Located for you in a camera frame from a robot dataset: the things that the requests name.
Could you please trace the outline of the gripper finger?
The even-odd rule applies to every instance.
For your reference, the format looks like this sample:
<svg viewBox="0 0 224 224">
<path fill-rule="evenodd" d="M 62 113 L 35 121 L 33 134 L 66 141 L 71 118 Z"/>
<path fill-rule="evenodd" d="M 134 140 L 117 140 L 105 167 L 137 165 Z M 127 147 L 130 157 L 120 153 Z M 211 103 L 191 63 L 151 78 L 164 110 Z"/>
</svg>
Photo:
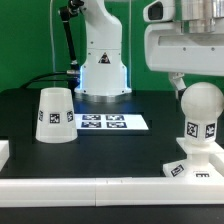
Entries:
<svg viewBox="0 0 224 224">
<path fill-rule="evenodd" d="M 179 72 L 170 72 L 168 74 L 169 81 L 175 90 L 176 99 L 179 100 L 186 89 L 183 80 L 184 74 Z"/>
</svg>

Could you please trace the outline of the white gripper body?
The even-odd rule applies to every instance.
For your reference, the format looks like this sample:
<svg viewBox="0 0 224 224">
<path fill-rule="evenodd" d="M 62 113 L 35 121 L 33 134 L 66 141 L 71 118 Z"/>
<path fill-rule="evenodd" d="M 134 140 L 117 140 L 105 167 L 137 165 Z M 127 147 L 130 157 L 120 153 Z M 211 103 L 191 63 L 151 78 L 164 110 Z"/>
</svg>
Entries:
<svg viewBox="0 0 224 224">
<path fill-rule="evenodd" d="M 151 71 L 224 76 L 224 31 L 182 33 L 180 23 L 148 25 L 144 34 L 146 64 Z"/>
</svg>

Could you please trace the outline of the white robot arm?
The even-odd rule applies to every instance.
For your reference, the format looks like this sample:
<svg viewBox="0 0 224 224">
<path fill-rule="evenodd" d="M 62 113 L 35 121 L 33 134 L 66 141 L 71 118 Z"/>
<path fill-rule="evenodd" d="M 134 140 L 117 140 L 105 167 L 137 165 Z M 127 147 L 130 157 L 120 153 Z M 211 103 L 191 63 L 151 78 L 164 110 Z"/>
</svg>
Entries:
<svg viewBox="0 0 224 224">
<path fill-rule="evenodd" d="M 104 0 L 84 0 L 86 60 L 75 93 L 115 101 L 131 93 L 122 63 L 122 25 Z M 224 76 L 224 0 L 154 0 L 143 9 L 144 54 L 152 71 L 166 72 L 178 91 L 186 74 Z"/>
</svg>

